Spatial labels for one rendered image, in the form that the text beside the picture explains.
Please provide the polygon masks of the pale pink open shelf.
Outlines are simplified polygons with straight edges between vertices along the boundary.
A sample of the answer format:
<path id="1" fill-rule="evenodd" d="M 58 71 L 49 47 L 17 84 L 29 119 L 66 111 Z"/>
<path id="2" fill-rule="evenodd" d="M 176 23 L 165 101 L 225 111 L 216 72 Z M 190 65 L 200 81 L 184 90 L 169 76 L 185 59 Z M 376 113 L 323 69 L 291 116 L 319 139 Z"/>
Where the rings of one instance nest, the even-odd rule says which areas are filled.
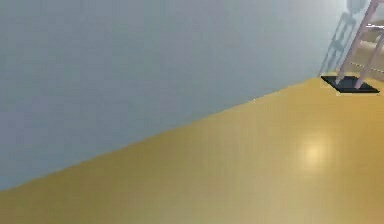
<path id="1" fill-rule="evenodd" d="M 378 94 L 379 90 L 365 82 L 372 65 L 378 60 L 384 48 L 384 25 L 376 25 L 372 18 L 384 0 L 346 0 L 347 11 L 340 16 L 335 32 L 328 46 L 318 76 L 339 93 Z M 359 76 L 347 76 L 347 67 L 363 42 L 363 37 L 371 32 L 379 32 L 379 39 L 371 50 L 365 64 L 361 65 Z"/>

